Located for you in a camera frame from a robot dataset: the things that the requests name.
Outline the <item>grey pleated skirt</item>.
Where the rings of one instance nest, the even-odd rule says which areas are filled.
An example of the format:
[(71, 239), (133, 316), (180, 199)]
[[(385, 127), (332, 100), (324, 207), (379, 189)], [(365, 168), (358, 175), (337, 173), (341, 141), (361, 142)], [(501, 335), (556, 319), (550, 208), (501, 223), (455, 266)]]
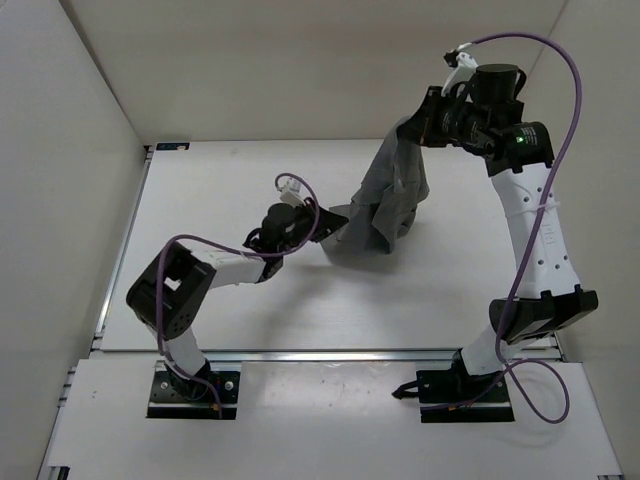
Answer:
[(421, 147), (401, 137), (408, 121), (404, 116), (389, 130), (350, 202), (329, 208), (348, 223), (321, 242), (328, 256), (387, 256), (412, 228), (430, 187)]

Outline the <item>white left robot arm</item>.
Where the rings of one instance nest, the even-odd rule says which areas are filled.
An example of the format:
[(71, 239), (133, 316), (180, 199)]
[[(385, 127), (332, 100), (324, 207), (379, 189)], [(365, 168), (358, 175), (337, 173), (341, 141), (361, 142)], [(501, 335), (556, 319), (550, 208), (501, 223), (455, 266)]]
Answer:
[(247, 253), (193, 251), (179, 241), (160, 251), (129, 288), (126, 303), (155, 337), (174, 391), (189, 403), (221, 404), (221, 387), (191, 328), (210, 290), (263, 283), (283, 267), (285, 255), (347, 224), (347, 217), (307, 198), (296, 206), (270, 206), (243, 243)]

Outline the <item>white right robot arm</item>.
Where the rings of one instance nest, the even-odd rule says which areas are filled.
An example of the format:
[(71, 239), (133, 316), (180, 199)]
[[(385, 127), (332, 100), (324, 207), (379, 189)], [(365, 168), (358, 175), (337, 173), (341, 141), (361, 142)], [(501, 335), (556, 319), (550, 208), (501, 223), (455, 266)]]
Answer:
[(556, 160), (547, 128), (522, 119), (517, 98), (525, 73), (512, 64), (477, 64), (464, 55), (442, 86), (428, 88), (398, 129), (427, 148), (459, 147), (481, 157), (500, 199), (516, 260), (514, 287), (489, 307), (490, 325), (452, 359), (437, 385), (454, 402), (477, 397), (497, 380), (505, 360), (594, 311), (571, 264), (547, 182)]

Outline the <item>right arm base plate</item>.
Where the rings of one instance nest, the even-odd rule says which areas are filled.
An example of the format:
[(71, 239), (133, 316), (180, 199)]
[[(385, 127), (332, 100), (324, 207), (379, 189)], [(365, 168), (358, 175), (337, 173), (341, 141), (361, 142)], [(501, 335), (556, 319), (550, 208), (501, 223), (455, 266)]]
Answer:
[(448, 369), (416, 372), (423, 424), (510, 423), (515, 421), (504, 374), (467, 374), (462, 361)]

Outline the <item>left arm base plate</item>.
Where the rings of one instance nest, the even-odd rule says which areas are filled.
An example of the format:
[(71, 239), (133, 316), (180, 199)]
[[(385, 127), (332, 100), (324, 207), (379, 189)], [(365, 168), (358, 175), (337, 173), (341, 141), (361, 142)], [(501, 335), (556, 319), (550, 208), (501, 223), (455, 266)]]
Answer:
[(201, 383), (185, 380), (164, 363), (154, 371), (149, 392), (146, 417), (149, 419), (235, 420), (241, 379), (240, 364), (210, 364), (207, 382), (214, 387), (220, 402), (211, 389)]

